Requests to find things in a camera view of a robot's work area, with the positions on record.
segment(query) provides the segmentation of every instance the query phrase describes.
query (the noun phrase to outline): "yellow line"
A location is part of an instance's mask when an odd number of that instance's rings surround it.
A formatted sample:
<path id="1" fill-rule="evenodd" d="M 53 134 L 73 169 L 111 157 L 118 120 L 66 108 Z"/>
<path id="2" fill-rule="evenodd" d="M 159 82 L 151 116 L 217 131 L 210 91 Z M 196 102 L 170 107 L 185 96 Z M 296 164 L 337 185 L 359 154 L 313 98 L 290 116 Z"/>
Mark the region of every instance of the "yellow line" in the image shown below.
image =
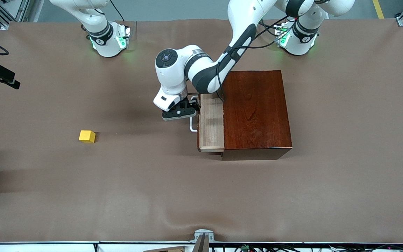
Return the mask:
<path id="1" fill-rule="evenodd" d="M 380 8 L 379 0 L 373 0 L 374 8 L 376 8 L 377 17 L 379 19 L 384 19 L 382 9 Z"/>

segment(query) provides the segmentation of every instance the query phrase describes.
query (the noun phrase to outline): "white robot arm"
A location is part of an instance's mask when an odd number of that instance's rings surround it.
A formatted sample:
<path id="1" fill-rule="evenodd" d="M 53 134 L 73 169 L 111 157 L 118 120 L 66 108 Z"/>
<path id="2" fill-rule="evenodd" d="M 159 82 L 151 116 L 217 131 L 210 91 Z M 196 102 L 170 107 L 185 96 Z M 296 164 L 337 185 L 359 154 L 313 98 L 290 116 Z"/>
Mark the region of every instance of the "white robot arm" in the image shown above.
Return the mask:
<path id="1" fill-rule="evenodd" d="M 75 16 L 90 35 L 93 48 L 104 57 L 113 57 L 128 46 L 129 27 L 108 22 L 99 8 L 108 0 L 50 0 L 57 7 Z"/>
<path id="2" fill-rule="evenodd" d="M 196 111 L 186 98 L 186 81 L 190 80 L 199 93 L 216 92 L 254 40 L 256 26 L 272 6 L 288 16 L 299 17 L 287 34 L 285 44 L 280 46 L 289 53 L 301 55 L 313 45 L 318 27 L 325 18 L 321 5 L 334 10 L 332 14 L 340 15 L 353 3 L 354 0 L 230 0 L 228 19 L 233 37 L 217 61 L 214 62 L 196 45 L 178 50 L 166 49 L 158 54 L 155 70 L 161 88 L 155 96 L 155 105 L 163 110 L 164 120 L 194 116 Z"/>

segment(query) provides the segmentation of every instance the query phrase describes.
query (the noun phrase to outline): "brown table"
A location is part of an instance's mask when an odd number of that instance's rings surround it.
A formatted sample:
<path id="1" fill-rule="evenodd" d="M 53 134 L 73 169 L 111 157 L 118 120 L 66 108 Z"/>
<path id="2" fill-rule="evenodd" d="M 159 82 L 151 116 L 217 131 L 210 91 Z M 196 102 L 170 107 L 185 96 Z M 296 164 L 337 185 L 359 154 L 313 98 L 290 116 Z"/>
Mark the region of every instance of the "brown table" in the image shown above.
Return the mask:
<path id="1" fill-rule="evenodd" d="M 227 241 L 403 242 L 403 27 L 326 20 L 308 55 L 249 50 L 235 70 L 282 70 L 293 150 L 231 162 L 199 153 L 189 120 L 163 121 L 152 102 L 160 50 L 196 43 L 216 58 L 230 30 L 139 22 L 132 50 L 108 59 L 78 23 L 1 32 L 21 89 L 0 85 L 0 241 L 209 228 Z M 97 143 L 79 142 L 83 129 Z"/>

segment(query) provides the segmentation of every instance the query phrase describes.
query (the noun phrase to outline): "wooden box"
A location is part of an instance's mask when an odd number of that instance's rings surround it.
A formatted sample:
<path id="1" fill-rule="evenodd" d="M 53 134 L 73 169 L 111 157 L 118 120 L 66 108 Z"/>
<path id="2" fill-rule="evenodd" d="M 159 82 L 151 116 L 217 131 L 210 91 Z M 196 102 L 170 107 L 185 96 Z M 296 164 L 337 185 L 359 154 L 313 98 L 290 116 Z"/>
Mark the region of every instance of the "wooden box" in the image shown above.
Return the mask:
<path id="1" fill-rule="evenodd" d="M 198 150 L 222 160 L 272 160 L 292 148 L 280 70 L 233 71 L 217 94 L 200 95 Z"/>

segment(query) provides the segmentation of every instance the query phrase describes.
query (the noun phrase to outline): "yellow cube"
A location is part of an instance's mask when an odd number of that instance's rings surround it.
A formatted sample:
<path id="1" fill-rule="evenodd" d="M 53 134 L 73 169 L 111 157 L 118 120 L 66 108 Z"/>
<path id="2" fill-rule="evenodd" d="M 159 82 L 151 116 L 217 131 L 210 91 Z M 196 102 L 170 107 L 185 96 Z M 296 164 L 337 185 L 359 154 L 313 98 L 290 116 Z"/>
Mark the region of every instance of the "yellow cube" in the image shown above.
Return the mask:
<path id="1" fill-rule="evenodd" d="M 93 131 L 80 131 L 79 140 L 80 142 L 85 142 L 87 144 L 94 144 L 96 133 Z"/>

